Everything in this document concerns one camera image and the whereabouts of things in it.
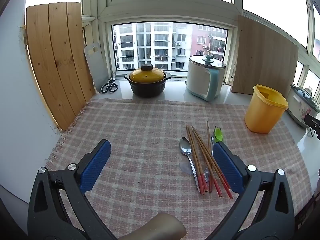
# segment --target wood panel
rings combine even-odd
[[[239,47],[231,91],[253,94],[257,84],[287,97],[294,79],[298,47],[276,31],[239,16]]]
[[[66,130],[75,114],[61,83],[52,52],[48,4],[28,7],[26,22],[29,53],[37,82],[55,120]]]
[[[89,67],[84,58],[84,39],[81,22],[81,3],[68,2],[68,30],[70,38],[70,46],[73,56],[73,61],[76,67],[79,83],[82,93],[86,101],[95,94],[92,77]]]
[[[67,3],[49,4],[49,26],[57,70],[73,112],[77,115],[85,105],[85,99],[70,47]]]

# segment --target silver screw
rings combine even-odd
[[[74,163],[72,163],[72,164],[70,164],[70,165],[68,166],[68,170],[69,170],[69,171],[73,171],[76,167],[77,167],[77,165],[75,165]]]
[[[278,173],[279,173],[280,175],[284,175],[284,170],[279,169],[279,170],[278,170]]]
[[[254,165],[249,165],[249,166],[248,166],[248,170],[249,170],[249,171],[256,171],[257,168],[256,168],[256,166],[254,166]]]
[[[45,172],[45,167],[41,167],[40,169],[39,169],[39,173],[44,173]]]

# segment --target metal fork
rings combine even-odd
[[[216,130],[216,128],[218,128],[220,131],[221,131],[221,127],[214,127],[214,130],[213,130],[213,133],[211,135],[211,149],[213,149],[213,144],[214,144],[214,132]],[[209,171],[208,171],[208,167],[205,169],[204,171],[204,179],[205,179],[205,182],[208,182],[209,181]]]

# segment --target plaid tablecloth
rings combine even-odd
[[[92,191],[93,208],[120,237],[141,227],[159,212],[167,212],[187,229],[185,239],[204,239],[227,214],[230,200],[221,183],[223,197],[214,190],[201,196],[192,175],[179,163],[179,140],[186,136],[186,123],[193,125],[206,142],[206,121],[211,131],[222,127],[224,142],[245,164],[260,171],[282,168],[288,178],[295,214],[311,198],[310,179],[298,147],[283,121],[267,135],[249,131],[244,123],[247,106],[209,105],[153,100],[90,101],[62,135],[47,162],[49,170],[64,169],[92,151],[101,139],[111,142],[111,156]],[[244,226],[259,206],[258,194]],[[70,204],[66,208],[79,227]]]

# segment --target white electric pot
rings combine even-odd
[[[316,117],[320,112],[314,98],[302,87],[292,84],[287,97],[288,113],[302,127],[309,127],[304,122],[306,114]]]
[[[194,55],[189,58],[187,89],[206,101],[220,94],[226,64],[213,56]]]

